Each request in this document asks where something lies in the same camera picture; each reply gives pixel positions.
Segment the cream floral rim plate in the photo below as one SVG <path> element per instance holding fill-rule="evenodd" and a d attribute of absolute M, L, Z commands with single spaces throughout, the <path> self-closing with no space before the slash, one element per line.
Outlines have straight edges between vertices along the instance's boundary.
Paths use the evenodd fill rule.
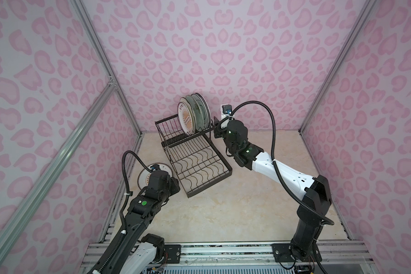
<path fill-rule="evenodd" d="M 189 113 L 189 118 L 187 115 L 182 114 L 184 125 L 188 129 L 189 134 L 196 134 L 197 131 L 195 127 L 195 115 L 186 97 L 182 97 L 180 99 L 180 103 L 183 103 L 186 106 L 186 109 Z"/>

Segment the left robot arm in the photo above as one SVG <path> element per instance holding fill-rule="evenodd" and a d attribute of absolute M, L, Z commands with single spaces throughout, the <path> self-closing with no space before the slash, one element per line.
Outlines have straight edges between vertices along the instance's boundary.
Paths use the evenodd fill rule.
<path fill-rule="evenodd" d="M 148 186 L 129 204 L 126 215 L 119 213 L 121 228 L 90 274 L 119 274 L 140 236 L 153 221 L 170 196 L 180 191 L 179 182 L 167 171 L 154 170 Z"/>

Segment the white plate quatrefoil emblem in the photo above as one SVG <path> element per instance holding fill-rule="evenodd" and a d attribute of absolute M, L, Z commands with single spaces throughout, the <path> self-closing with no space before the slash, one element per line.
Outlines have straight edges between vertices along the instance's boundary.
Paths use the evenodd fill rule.
<path fill-rule="evenodd" d="M 202 98 L 196 93 L 193 94 L 192 97 L 195 100 L 196 104 L 198 105 L 199 112 L 201 115 L 199 131 L 204 131 L 208 129 L 210 125 L 210 117 L 208 115 L 205 103 L 203 102 Z"/>

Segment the light blue flower plate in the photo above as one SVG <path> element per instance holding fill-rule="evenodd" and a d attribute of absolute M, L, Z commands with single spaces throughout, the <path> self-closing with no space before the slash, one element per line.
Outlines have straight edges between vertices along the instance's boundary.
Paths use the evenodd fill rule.
<path fill-rule="evenodd" d="M 197 132 L 202 132 L 204 130 L 204 119 L 202 112 L 199 108 L 199 105 L 197 104 L 196 100 L 191 96 L 187 95 L 186 96 L 187 101 L 189 102 L 194 115 L 195 115 L 195 127 Z"/>

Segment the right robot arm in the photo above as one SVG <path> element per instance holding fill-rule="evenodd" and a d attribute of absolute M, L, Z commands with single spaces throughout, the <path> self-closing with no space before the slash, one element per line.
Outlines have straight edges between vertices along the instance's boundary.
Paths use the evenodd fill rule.
<path fill-rule="evenodd" d="M 272 159 L 261 147 L 249 142 L 248 129 L 228 117 L 213 120 L 215 138 L 223 139 L 226 152 L 235 162 L 280 183 L 287 194 L 299 204 L 299 222 L 289 246 L 277 251 L 276 261 L 320 260 L 316 242 L 324 226 L 332 226 L 328 213 L 332 196 L 327 178 L 312 177 Z"/>

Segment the dark green rim plate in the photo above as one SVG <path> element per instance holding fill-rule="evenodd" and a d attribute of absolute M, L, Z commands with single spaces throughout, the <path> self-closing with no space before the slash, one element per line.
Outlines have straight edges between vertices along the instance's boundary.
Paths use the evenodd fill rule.
<path fill-rule="evenodd" d="M 207 104 L 207 101 L 204 99 L 204 97 L 203 97 L 200 93 L 196 92 L 195 94 L 196 94 L 196 95 L 199 97 L 199 99 L 202 101 L 203 107 L 204 107 L 204 109 L 205 109 L 204 129 L 209 129 L 209 128 L 211 127 L 211 125 L 212 125 L 210 108 L 209 108 L 209 106 L 208 106 L 208 104 Z"/>

